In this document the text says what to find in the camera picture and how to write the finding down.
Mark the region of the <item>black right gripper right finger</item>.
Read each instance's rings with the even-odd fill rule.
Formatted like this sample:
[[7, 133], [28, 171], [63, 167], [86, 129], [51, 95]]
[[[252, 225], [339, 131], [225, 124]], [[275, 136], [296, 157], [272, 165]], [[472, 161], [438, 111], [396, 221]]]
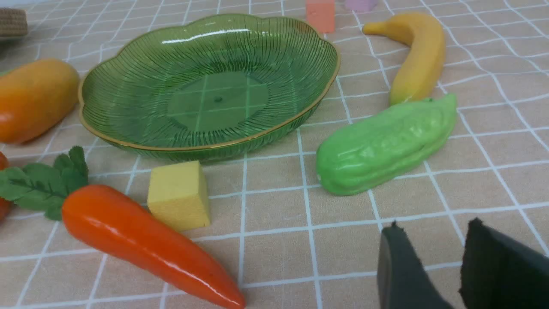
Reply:
[[475, 218], [468, 223], [459, 293], [467, 309], [546, 309], [548, 258]]

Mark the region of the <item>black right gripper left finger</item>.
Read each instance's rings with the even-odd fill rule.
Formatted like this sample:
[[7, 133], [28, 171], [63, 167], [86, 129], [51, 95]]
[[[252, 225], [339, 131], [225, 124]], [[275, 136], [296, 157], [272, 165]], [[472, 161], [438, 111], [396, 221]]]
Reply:
[[377, 289], [381, 309], [451, 309], [396, 222], [380, 233]]

